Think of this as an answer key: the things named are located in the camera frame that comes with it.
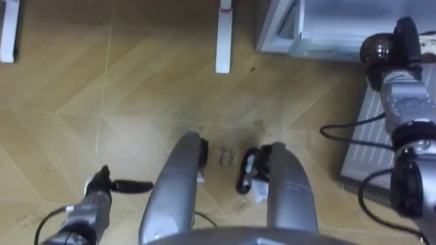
white label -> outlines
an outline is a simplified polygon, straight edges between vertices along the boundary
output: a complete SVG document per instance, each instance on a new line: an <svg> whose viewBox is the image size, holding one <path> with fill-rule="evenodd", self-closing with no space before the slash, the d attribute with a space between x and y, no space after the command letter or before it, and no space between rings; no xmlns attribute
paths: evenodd
<svg viewBox="0 0 436 245"><path fill-rule="evenodd" d="M268 188L269 184L261 180L253 180L252 189L254 192L254 198L256 203L268 199Z"/></svg>

black cord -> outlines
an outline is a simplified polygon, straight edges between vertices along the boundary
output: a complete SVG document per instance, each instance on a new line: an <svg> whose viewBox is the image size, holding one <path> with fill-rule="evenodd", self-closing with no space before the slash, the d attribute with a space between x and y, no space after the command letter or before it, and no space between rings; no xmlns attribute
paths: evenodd
<svg viewBox="0 0 436 245"><path fill-rule="evenodd" d="M415 230L415 229L411 229L409 227L405 227L405 226L402 226L402 225L397 225L397 224L394 224L394 223L390 223L390 222L388 222L386 220L383 220L380 217L378 217L375 214L373 214L371 211L369 211L367 205L365 204L364 198L363 198L364 189L370 183L370 181L372 181L372 179L374 179L374 178L376 178L378 176L383 176L383 175L391 174L391 173L392 173L392 169L385 169L385 170L377 171L375 173L370 174L368 177L366 177L362 181L362 183L359 186L359 191L358 191L358 200L359 200L360 208L362 208L363 212L367 216L369 216L369 218L372 218L375 222L379 223L380 225L384 225L386 227L389 227L391 229L396 229L398 231L403 231L403 232L406 232L406 233L410 233L410 234L418 237L418 239L420 239L420 240L422 239L422 241L425 244L429 244L429 242L425 238L425 235L422 232L420 232L418 230Z"/></svg>
<svg viewBox="0 0 436 245"><path fill-rule="evenodd" d="M69 207L69 206L63 206L63 207L57 208L56 210L53 210L52 212L47 214L47 216L45 216L41 220L40 225L38 225L38 228L36 229L35 239L33 241L33 245L38 245L40 243L40 233L41 233L42 227L47 223L47 221L49 219L51 219L53 216L67 212L67 207Z"/></svg>
<svg viewBox="0 0 436 245"><path fill-rule="evenodd" d="M348 129L348 128L354 128L360 125L364 125L367 123L373 123L377 120L381 120L383 118L386 117L385 113L382 113L376 117L370 118L370 119L366 119L360 122L353 122L353 123L347 123L344 125L325 125L323 127L321 127L320 129L320 133L322 136L326 137L327 139L330 140L334 140L336 142L341 142L341 143L346 143L346 144L357 144L360 146L370 146L370 147L376 147L376 148L383 148L386 150L393 150L393 147L389 146L389 145L385 145L385 144L380 144L380 143L375 143L375 142L365 142L362 140L353 140L353 139L347 139L347 138L342 138L342 137L337 137L337 136L333 136L329 133L326 133L326 130L328 129Z"/></svg>
<svg viewBox="0 0 436 245"><path fill-rule="evenodd" d="M203 214L202 212L195 211L194 214L202 217L205 220L207 220L210 224L213 225L214 228L218 228L218 225L211 218L207 217L207 215Z"/></svg>

wooden floor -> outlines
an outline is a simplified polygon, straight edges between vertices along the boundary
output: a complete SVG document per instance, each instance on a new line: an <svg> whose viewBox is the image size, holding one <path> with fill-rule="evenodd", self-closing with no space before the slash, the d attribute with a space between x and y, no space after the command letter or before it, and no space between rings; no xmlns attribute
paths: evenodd
<svg viewBox="0 0 436 245"><path fill-rule="evenodd" d="M211 147L196 209L221 226L266 223L266 204L234 183L248 147L283 141L309 175L322 233L418 244L360 211L335 181L346 146L317 132L356 119L362 69L256 53L254 1L236 7L228 75L215 74L217 1L27 0L23 10L18 61L0 65L0 244L31 244L42 217L80 201L102 165L113 178L155 180L187 130ZM147 198L114 195L103 245L137 244Z"/></svg>

